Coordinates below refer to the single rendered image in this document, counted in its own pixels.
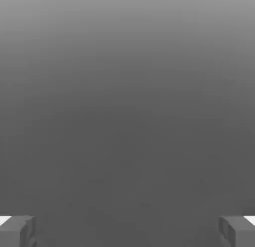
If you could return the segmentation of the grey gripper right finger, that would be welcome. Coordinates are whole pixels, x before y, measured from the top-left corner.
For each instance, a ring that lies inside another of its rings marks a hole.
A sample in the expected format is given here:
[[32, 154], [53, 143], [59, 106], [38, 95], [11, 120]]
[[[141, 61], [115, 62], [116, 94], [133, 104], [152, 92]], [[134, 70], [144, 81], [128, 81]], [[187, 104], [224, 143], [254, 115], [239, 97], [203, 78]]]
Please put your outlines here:
[[255, 216], [220, 216], [218, 230], [223, 247], [255, 247]]

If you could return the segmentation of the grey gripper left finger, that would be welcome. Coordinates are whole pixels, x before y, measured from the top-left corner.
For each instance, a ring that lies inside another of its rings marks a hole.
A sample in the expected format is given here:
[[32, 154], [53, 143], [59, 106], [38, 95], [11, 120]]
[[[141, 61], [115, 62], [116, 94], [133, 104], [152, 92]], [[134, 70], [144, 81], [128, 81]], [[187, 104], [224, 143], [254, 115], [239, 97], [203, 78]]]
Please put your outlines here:
[[37, 247], [36, 217], [0, 215], [0, 247]]

